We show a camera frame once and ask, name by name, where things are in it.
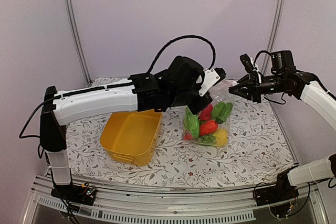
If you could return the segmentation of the green toy lettuce leaf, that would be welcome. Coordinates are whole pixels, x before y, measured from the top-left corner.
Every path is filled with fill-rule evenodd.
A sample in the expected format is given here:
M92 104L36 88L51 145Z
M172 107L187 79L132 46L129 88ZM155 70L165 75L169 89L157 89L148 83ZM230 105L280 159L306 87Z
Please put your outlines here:
M219 102L217 103L212 112L212 119L215 120L217 124L223 124L229 118L233 109L233 104L231 102Z

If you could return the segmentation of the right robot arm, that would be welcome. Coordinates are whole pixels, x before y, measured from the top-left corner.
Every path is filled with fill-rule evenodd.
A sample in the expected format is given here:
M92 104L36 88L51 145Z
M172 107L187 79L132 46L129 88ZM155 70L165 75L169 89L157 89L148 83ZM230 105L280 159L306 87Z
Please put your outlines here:
M264 76L257 68L256 58L240 56L247 74L240 78L229 93L256 103L262 95L282 93L293 96L314 109L333 129L335 128L335 96L313 73L297 70L292 52L282 50L268 53L271 58L271 75ZM283 180L271 190L276 201L291 194L292 187L335 177L335 155L292 168L278 175Z

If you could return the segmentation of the clear zip top bag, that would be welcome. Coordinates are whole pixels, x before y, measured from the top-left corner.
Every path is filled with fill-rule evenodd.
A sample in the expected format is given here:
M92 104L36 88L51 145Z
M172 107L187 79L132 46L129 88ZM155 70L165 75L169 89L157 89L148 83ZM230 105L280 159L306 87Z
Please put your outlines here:
M230 132L234 97L228 92L233 80L223 80L209 92L212 102L197 115L185 109L182 121L183 139L200 145L224 147Z

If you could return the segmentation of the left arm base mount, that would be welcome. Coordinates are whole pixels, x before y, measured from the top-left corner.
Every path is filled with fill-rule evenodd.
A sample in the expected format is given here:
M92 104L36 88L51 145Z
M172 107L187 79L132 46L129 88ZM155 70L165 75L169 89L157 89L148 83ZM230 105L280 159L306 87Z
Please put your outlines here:
M93 206L96 194L96 186L88 183L81 185L71 183L65 186L54 185L51 191L53 197L59 198L64 202L79 203L87 206Z

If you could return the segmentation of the red toy apple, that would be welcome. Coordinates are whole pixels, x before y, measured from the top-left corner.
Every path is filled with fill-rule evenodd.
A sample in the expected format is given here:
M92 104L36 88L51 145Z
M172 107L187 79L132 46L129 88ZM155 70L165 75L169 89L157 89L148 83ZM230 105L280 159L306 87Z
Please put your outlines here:
M199 115L200 121L208 121L212 118L213 105L209 104Z

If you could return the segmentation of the yellow toy lemon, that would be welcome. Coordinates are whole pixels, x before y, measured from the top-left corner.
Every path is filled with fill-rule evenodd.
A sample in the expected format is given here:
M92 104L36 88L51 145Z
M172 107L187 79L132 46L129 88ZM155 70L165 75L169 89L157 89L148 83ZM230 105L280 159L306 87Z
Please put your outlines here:
M224 147L228 142L227 131L225 129L218 129L213 133L213 137L215 138L215 147Z

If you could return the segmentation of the green toy cucumber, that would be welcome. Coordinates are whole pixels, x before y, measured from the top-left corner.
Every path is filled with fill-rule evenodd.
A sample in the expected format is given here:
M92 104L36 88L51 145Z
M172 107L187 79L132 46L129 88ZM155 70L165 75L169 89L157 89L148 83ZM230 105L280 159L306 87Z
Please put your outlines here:
M200 125L199 119L197 114L193 114L191 110L186 107L185 113L183 117L183 127L187 130L191 135L192 138L198 138L200 135Z

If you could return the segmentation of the red toy tomato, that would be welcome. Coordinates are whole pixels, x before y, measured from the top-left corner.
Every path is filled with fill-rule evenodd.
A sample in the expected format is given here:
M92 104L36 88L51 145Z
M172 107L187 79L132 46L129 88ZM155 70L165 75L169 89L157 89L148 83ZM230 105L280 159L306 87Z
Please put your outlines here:
M203 136L206 134L214 133L218 129L218 124L215 120L209 120L201 124L199 127L199 135Z

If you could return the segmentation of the green toy grapes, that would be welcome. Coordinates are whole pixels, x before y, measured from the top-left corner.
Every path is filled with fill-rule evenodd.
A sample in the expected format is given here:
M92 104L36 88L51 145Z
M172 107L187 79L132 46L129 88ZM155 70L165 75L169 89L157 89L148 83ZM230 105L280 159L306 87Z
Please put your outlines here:
M197 138L199 144L206 146L217 146L217 137L213 134L205 134Z

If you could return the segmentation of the orange toy carrot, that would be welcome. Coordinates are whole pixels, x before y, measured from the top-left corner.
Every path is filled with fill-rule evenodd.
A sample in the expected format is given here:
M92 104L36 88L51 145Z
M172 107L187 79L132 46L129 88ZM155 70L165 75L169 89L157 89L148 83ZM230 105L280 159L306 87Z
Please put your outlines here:
M192 139L193 139L193 136L189 133L187 133L183 136L183 140L192 140Z

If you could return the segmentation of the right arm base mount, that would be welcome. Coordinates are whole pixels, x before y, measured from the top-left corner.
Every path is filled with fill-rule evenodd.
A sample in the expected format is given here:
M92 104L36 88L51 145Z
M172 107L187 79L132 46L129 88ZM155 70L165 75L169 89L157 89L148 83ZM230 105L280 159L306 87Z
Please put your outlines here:
M257 206L271 205L286 200L293 200L283 205L277 205L270 208L270 212L276 218L287 218L291 214L299 192L296 186L292 186L288 179L289 170L277 175L274 185L261 182L253 190L253 198Z

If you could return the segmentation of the yellow plastic basket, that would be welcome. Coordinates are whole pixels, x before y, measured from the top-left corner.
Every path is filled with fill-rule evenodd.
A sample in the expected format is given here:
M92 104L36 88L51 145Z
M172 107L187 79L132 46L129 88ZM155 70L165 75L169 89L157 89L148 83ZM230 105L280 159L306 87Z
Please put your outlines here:
M115 161L146 166L151 161L159 131L162 113L112 113L100 136L100 144Z

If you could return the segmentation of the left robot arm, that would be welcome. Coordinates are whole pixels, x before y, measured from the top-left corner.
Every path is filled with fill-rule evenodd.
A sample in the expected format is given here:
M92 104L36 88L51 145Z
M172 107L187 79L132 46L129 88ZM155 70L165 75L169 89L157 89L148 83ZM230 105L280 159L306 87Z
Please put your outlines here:
M165 112L188 106L193 114L208 106L209 90L226 76L223 69L205 70L188 57L177 56L157 74L134 74L111 84L75 91L48 87L40 110L39 142L47 154L58 192L67 200L78 195L72 184L66 145L66 126L76 120L113 112Z

